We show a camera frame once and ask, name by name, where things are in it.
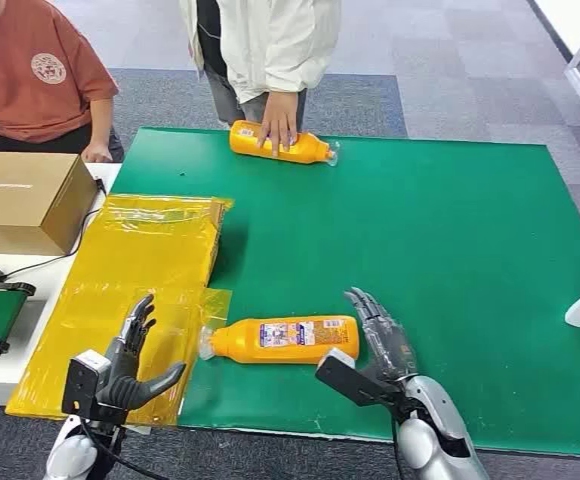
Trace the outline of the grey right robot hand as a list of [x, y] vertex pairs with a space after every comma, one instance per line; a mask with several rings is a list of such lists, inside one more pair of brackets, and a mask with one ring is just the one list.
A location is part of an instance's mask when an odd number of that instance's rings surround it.
[[398, 383], [418, 374], [416, 355], [401, 323], [368, 292], [351, 287], [344, 295], [361, 321], [379, 379]]

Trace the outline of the person's hand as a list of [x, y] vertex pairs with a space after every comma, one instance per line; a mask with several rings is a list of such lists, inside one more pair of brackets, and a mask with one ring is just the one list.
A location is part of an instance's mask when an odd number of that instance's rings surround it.
[[270, 92], [257, 146], [262, 148], [267, 140], [270, 140], [273, 157], [279, 155], [281, 146], [288, 151], [298, 133], [298, 103], [298, 94], [296, 92]]

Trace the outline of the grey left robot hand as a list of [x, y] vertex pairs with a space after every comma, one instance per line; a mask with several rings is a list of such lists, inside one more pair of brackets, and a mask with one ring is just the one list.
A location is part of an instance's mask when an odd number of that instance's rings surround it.
[[164, 373], [147, 381], [137, 379], [141, 352], [150, 329], [156, 323], [154, 295], [150, 293], [132, 307], [120, 332], [113, 337], [105, 353], [110, 361], [107, 382], [98, 394], [100, 403], [125, 411], [138, 410], [177, 384], [186, 364], [177, 362]]

